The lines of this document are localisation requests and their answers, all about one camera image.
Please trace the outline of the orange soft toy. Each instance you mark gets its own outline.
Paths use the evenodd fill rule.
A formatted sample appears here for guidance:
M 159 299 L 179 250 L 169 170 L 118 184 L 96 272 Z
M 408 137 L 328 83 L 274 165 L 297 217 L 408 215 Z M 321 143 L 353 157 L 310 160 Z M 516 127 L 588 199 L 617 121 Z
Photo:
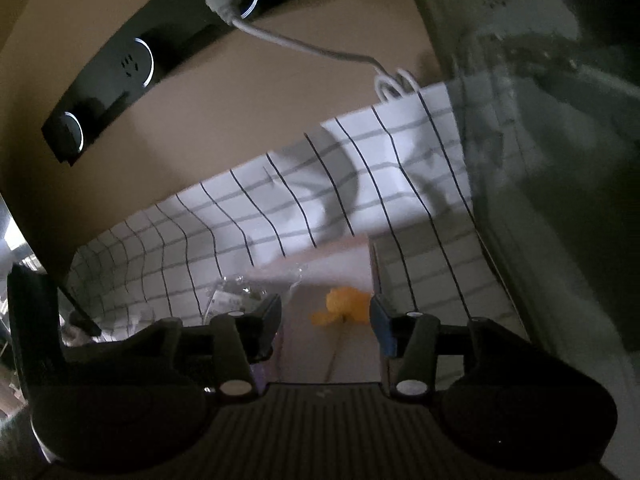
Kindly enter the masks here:
M 328 326 L 336 322 L 368 324 L 371 297 L 370 292 L 353 287 L 332 288 L 326 295 L 326 306 L 311 315 L 311 323 L 314 326 Z

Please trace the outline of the clear plastic bag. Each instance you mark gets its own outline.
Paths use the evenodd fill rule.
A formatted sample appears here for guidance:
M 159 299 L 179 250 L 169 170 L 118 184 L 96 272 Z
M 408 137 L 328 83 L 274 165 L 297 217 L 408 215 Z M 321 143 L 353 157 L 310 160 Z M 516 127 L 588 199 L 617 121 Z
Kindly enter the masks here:
M 285 307 L 303 281 L 301 266 L 284 269 L 250 269 L 244 274 L 223 276 L 209 291 L 203 323 L 217 315 L 243 316 L 253 314 L 270 295 L 277 295 Z

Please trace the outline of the pink storage box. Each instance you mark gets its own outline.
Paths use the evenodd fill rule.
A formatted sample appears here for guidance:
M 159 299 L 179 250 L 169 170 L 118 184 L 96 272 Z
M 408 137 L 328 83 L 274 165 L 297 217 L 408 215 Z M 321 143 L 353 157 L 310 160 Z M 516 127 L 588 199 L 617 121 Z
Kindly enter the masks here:
M 345 237 L 252 271 L 250 279 L 283 300 L 273 354 L 253 372 L 270 382 L 378 382 L 381 358 L 368 321 L 376 284 L 370 240 Z

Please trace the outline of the white checkered tablecloth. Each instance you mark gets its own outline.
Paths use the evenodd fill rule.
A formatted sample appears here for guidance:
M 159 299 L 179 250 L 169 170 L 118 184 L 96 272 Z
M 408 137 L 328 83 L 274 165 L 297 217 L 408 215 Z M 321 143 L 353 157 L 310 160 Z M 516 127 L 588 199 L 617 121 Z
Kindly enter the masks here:
M 365 237 L 383 294 L 445 323 L 523 325 L 491 270 L 471 214 L 448 88 L 327 120 L 299 142 L 142 209 L 78 249 L 72 296 L 119 340 L 160 318 L 207 322 L 217 285 Z

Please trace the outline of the black monitor screen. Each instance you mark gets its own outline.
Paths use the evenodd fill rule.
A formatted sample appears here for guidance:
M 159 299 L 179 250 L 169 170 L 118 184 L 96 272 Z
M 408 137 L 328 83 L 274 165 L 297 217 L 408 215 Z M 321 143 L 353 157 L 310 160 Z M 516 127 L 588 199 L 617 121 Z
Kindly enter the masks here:
M 639 0 L 416 0 L 480 235 L 550 346 L 639 349 Z

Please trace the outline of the black wall socket strip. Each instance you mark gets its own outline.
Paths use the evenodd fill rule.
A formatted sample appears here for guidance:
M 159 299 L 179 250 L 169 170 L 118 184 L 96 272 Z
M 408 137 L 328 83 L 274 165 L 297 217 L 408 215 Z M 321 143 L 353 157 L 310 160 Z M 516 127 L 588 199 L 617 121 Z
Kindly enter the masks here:
M 290 0 L 240 0 L 242 15 L 262 15 Z M 230 28 L 205 0 L 150 0 L 79 72 L 44 121 L 58 162 L 73 165 L 130 105 Z

